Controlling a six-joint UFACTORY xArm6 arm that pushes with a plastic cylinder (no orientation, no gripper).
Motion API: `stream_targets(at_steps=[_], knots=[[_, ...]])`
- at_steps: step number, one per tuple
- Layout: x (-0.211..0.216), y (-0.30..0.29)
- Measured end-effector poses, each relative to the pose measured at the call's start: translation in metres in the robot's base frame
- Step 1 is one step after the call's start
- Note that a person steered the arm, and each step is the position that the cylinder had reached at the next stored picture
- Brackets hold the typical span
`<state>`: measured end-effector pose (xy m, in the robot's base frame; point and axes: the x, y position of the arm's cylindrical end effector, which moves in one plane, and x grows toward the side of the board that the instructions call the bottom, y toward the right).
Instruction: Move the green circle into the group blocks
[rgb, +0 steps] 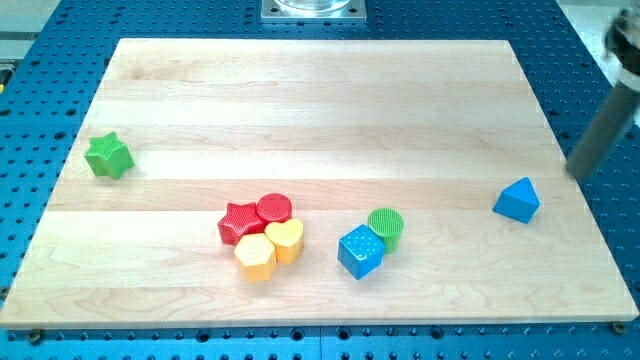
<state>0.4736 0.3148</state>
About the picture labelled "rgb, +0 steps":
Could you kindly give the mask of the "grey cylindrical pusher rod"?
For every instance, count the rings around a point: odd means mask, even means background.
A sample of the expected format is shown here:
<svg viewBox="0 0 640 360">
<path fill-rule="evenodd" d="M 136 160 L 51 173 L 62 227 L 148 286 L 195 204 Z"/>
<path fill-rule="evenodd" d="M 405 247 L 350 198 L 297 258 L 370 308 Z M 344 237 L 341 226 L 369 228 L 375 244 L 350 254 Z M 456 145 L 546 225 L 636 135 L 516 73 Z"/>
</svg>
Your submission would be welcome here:
<svg viewBox="0 0 640 360">
<path fill-rule="evenodd" d="M 638 109 L 639 87 L 619 81 L 567 158 L 566 170 L 576 181 L 591 177 L 631 125 Z"/>
</svg>

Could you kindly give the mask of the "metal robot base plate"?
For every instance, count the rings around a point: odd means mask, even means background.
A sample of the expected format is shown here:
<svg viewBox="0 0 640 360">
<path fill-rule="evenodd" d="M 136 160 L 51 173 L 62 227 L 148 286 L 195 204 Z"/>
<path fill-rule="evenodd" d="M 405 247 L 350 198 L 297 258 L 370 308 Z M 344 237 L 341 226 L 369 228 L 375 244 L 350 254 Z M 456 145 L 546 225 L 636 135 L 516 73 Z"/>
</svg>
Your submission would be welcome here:
<svg viewBox="0 0 640 360">
<path fill-rule="evenodd" d="M 262 0 L 264 23 L 365 22 L 365 0 Z"/>
</svg>

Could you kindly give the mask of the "blurred robot tool mount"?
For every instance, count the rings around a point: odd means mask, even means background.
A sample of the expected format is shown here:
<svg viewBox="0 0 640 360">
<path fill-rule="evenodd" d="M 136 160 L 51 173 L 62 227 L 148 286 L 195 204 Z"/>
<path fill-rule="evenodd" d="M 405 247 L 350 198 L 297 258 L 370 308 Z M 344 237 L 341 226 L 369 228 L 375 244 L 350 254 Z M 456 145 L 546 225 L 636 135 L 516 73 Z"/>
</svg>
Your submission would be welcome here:
<svg viewBox="0 0 640 360">
<path fill-rule="evenodd" d="M 606 32 L 605 48 L 620 63 L 618 79 L 631 90 L 639 91 L 639 8 L 623 8 Z"/>
</svg>

